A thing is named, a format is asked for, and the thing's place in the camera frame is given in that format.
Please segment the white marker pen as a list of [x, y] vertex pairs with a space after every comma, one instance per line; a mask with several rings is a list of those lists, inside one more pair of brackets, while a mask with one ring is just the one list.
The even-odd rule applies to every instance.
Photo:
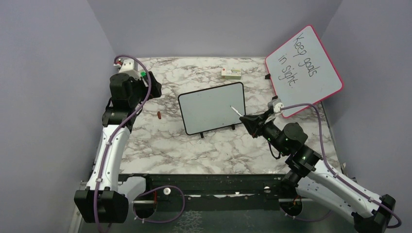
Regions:
[[243, 116], [243, 114], [241, 114], [235, 107], [230, 106], [230, 108], [231, 108], [239, 117], [242, 117], [242, 116]]

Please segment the black framed small whiteboard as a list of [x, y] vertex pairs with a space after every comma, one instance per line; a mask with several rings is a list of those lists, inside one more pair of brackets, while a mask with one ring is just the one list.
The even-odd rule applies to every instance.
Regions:
[[241, 82], [183, 93], [178, 96], [178, 103], [187, 135], [225, 127], [235, 129], [241, 121], [230, 106], [246, 114], [244, 85]]

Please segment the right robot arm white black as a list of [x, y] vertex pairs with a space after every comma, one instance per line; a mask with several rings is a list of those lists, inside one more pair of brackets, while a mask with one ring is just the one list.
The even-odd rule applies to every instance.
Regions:
[[272, 111], [260, 115], [240, 115], [248, 133], [262, 136], [282, 156], [290, 168], [280, 185], [281, 193], [311, 199], [352, 223], [359, 233], [383, 233], [391, 228], [395, 199], [360, 186], [331, 167], [326, 158], [305, 144], [308, 136], [297, 123], [281, 130], [274, 125]]

